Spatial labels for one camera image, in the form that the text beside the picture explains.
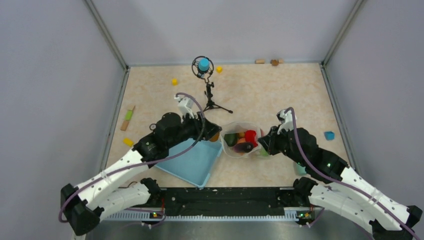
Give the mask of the red toy bell pepper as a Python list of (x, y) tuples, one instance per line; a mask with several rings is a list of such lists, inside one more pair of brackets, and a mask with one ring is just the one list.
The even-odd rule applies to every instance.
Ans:
[(252, 144), (253, 148), (256, 148), (258, 146), (257, 132), (255, 130), (247, 130), (244, 133), (244, 139), (246, 143)]

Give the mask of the orange toy peach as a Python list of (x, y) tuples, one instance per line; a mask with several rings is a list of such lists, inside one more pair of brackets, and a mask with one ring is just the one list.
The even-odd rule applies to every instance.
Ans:
[(241, 144), (241, 143), (245, 143), (245, 142), (246, 142), (246, 139), (245, 139), (244, 137), (239, 138), (239, 139), (237, 140), (237, 144)]

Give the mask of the purple toy eggplant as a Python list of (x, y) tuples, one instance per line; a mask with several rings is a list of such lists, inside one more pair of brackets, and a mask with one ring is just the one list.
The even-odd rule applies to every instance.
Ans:
[(250, 153), (255, 148), (254, 144), (251, 142), (241, 142), (237, 143), (232, 150), (238, 154), (247, 154)]

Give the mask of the blue perforated plastic basket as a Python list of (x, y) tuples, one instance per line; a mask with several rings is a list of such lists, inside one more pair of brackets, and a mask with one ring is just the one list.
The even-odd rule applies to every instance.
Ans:
[(199, 141), (186, 153), (157, 163), (155, 167), (202, 189), (207, 184), (211, 170), (222, 151), (220, 141)]

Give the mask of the clear polka dot zip bag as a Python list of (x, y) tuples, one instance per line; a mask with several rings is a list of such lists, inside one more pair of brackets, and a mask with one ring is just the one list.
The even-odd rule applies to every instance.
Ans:
[(267, 151), (258, 139), (265, 135), (255, 123), (235, 121), (222, 126), (220, 141), (225, 154), (232, 158), (266, 158)]

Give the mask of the yellow orange toy fruit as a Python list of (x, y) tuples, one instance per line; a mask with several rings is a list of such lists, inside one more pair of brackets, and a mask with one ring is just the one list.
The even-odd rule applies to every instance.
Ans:
[(209, 139), (209, 141), (210, 142), (216, 142), (216, 141), (218, 141), (220, 139), (220, 132), (217, 132), (215, 135), (213, 135), (210, 139)]

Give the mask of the dark green toy avocado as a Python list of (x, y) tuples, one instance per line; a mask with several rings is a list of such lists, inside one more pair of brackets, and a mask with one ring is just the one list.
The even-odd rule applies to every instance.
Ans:
[(224, 135), (224, 142), (228, 147), (233, 147), (238, 143), (238, 134), (237, 133), (227, 133)]

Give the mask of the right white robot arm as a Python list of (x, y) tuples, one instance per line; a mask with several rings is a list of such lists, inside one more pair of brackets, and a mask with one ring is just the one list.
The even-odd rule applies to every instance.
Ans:
[(283, 154), (305, 167), (310, 177), (294, 181), (293, 200), (332, 211), (363, 228), (375, 240), (417, 240), (413, 227), (423, 211), (387, 197), (335, 153), (317, 144), (304, 128), (278, 132), (273, 126), (258, 139), (270, 154)]

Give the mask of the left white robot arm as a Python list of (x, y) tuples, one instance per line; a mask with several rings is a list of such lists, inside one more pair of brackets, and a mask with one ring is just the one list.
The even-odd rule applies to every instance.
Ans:
[(91, 232), (106, 217), (124, 209), (160, 202), (161, 189), (152, 178), (132, 187), (120, 186), (157, 163), (175, 159), (190, 151), (200, 141), (210, 141), (222, 127), (209, 121), (201, 112), (195, 117), (165, 113), (154, 129), (142, 137), (115, 163), (89, 180), (60, 190), (58, 220), (68, 223), (76, 236)]

